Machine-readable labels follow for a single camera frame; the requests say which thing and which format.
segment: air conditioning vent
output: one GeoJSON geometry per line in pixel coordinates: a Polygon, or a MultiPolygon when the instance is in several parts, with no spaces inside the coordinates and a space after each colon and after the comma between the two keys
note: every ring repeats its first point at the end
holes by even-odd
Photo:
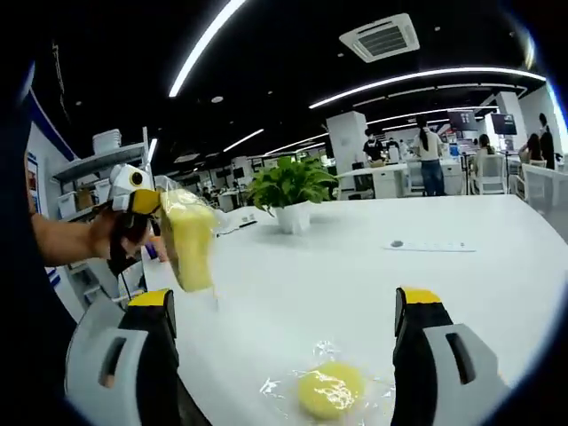
{"type": "Polygon", "coordinates": [[[341,35],[339,40],[367,63],[420,49],[407,13],[356,28],[341,35]]]}

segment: yellow sponge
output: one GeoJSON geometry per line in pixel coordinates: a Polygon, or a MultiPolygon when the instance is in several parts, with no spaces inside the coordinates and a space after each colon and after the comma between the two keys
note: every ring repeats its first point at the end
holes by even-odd
{"type": "Polygon", "coordinates": [[[162,237],[179,285],[187,292],[213,286],[209,272],[213,210],[185,189],[161,195],[162,237]]]}
{"type": "Polygon", "coordinates": [[[363,391],[359,370],[334,361],[322,364],[298,381],[300,405],[322,420],[343,415],[363,395],[363,391]]]}

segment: black ceiling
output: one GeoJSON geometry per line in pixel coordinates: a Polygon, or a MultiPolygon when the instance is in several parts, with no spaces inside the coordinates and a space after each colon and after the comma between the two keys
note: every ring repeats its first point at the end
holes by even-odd
{"type": "MultiPolygon", "coordinates": [[[[150,137],[160,141],[154,172],[167,172],[180,166],[173,161],[181,154],[202,153],[199,162],[259,129],[265,132],[226,157],[263,154],[318,135],[327,117],[401,91],[457,83],[519,84],[529,91],[538,87],[532,79],[506,75],[429,77],[311,110],[310,104],[338,92],[419,70],[463,65],[520,69],[524,54],[518,34],[491,2],[248,0],[201,56],[179,96],[169,99],[188,52],[226,2],[98,1],[73,6],[60,17],[53,40],[65,92],[61,96],[49,48],[36,63],[34,90],[77,154],[92,154],[95,133],[119,128],[123,143],[139,142],[142,126],[147,126],[150,137]],[[349,30],[402,12],[414,23],[419,51],[366,64],[339,41],[349,30]],[[213,104],[215,96],[225,100],[213,104]]],[[[424,91],[356,109],[371,121],[479,105],[498,90],[424,91]]],[[[191,169],[193,163],[181,167],[191,169]]]]}

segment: monitor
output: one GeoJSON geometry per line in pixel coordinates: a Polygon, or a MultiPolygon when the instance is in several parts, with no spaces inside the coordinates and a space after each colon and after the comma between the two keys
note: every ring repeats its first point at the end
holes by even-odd
{"type": "Polygon", "coordinates": [[[473,111],[448,111],[447,117],[454,130],[477,130],[476,116],[473,111]]]}
{"type": "Polygon", "coordinates": [[[186,185],[196,185],[199,184],[200,182],[201,178],[199,177],[199,175],[190,176],[187,179],[184,179],[184,183],[186,185]]]}
{"type": "Polygon", "coordinates": [[[245,170],[242,167],[233,170],[233,177],[235,179],[242,179],[245,177],[245,170]]]}
{"type": "Polygon", "coordinates": [[[219,178],[219,179],[226,178],[227,176],[231,176],[231,171],[229,169],[227,169],[227,170],[222,169],[222,170],[218,171],[216,173],[216,175],[217,175],[217,178],[219,178]]]}
{"type": "Polygon", "coordinates": [[[516,135],[515,117],[511,114],[491,114],[496,135],[516,135]]]}

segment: green leaves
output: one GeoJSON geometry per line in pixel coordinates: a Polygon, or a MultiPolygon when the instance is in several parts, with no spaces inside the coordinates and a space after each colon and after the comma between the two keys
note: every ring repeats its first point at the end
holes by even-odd
{"type": "Polygon", "coordinates": [[[319,160],[292,162],[290,157],[280,157],[278,167],[255,175],[248,186],[248,197],[264,211],[304,201],[319,203],[328,199],[328,188],[335,183],[335,177],[326,173],[319,160]]]}

